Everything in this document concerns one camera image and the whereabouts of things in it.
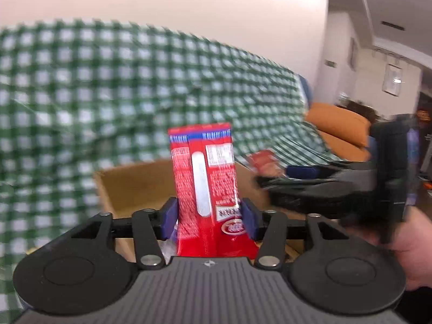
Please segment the person's right hand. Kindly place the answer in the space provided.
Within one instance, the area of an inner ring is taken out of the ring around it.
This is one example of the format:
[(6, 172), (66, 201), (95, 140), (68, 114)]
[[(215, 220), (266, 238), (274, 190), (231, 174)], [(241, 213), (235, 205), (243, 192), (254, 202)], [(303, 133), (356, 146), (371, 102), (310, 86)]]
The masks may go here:
[(392, 242), (382, 245), (394, 252), (406, 276), (406, 289), (431, 288), (431, 220), (417, 207), (393, 233)]

